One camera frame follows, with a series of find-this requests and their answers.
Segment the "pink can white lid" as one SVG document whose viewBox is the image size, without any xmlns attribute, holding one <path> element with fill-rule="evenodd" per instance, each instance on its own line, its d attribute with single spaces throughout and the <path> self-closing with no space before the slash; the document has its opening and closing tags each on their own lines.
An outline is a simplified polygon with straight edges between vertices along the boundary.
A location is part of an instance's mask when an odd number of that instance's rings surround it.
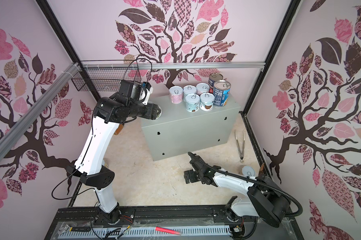
<svg viewBox="0 0 361 240">
<path fill-rule="evenodd" d="M 196 94 L 202 95 L 204 93 L 209 93 L 209 85 L 206 83 L 199 83 L 196 85 Z"/>
</svg>

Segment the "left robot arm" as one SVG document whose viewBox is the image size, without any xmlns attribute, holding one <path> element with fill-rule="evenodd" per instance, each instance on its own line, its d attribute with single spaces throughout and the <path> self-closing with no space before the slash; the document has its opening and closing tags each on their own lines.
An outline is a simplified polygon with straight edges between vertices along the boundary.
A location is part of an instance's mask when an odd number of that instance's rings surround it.
<svg viewBox="0 0 361 240">
<path fill-rule="evenodd" d="M 84 148 L 73 166 L 68 166 L 69 177 L 78 177 L 85 186 L 95 190 L 99 202 L 99 216 L 107 224 L 121 218 L 112 182 L 115 173 L 104 164 L 104 156 L 115 131 L 137 118 L 157 120 L 162 110 L 149 101 L 153 87 L 148 82 L 122 80 L 119 91 L 98 100 L 91 113 L 91 130 Z"/>
</svg>

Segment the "green label can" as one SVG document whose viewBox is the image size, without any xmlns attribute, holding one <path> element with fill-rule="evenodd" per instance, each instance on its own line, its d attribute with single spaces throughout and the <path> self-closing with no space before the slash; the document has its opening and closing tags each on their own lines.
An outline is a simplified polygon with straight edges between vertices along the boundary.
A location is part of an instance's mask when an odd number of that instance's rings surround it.
<svg viewBox="0 0 361 240">
<path fill-rule="evenodd" d="M 157 105 L 157 117 L 156 119 L 159 119 L 162 115 L 162 109 L 159 105 Z"/>
</svg>

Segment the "la sicilia tomato can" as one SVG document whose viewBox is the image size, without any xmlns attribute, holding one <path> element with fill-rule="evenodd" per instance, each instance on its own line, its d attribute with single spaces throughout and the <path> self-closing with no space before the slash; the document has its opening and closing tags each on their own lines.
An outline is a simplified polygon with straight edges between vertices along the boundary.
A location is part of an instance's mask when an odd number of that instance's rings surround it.
<svg viewBox="0 0 361 240">
<path fill-rule="evenodd" d="M 210 74 L 209 75 L 209 78 L 208 78 L 208 85 L 209 85 L 209 93 L 213 93 L 213 86 L 214 86 L 214 83 L 216 81 L 221 81 L 223 80 L 223 75 L 222 74 Z"/>
</svg>

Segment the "teal can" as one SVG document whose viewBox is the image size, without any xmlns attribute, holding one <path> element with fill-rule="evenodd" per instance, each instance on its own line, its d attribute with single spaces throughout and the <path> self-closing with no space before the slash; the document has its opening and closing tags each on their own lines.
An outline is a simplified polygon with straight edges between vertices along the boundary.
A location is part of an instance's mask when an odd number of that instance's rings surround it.
<svg viewBox="0 0 361 240">
<path fill-rule="evenodd" d="M 200 97 L 200 109 L 205 112 L 212 111 L 214 95 L 211 93 L 203 93 L 199 97 Z"/>
<path fill-rule="evenodd" d="M 186 97 L 190 94 L 196 94 L 197 89 L 195 86 L 187 85 L 183 88 L 183 100 L 185 101 Z"/>
<path fill-rule="evenodd" d="M 195 113 L 199 110 L 200 96 L 197 94 L 189 94 L 185 97 L 185 108 L 190 113 Z"/>
</svg>

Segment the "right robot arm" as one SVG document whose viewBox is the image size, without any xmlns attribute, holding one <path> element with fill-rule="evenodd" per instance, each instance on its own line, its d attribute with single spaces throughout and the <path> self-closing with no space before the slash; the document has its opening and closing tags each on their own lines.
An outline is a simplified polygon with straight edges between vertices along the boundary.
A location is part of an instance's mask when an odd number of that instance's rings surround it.
<svg viewBox="0 0 361 240">
<path fill-rule="evenodd" d="M 244 195 L 244 198 L 233 196 L 225 205 L 223 212 L 229 221 L 237 222 L 243 217 L 257 217 L 278 228 L 285 217 L 298 217 L 303 213 L 300 202 L 283 191 L 269 176 L 233 174 L 219 166 L 210 166 L 197 154 L 187 154 L 192 167 L 184 172 L 187 184 L 200 182 Z"/>
</svg>

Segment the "blue label tall can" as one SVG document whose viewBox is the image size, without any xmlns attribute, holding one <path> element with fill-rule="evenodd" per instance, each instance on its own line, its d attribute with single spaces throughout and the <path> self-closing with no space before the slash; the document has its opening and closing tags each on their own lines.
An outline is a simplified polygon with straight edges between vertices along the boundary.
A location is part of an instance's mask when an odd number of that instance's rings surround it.
<svg viewBox="0 0 361 240">
<path fill-rule="evenodd" d="M 213 85 L 214 101 L 213 105 L 217 107 L 224 107 L 226 105 L 231 84 L 225 80 L 215 81 Z"/>
</svg>

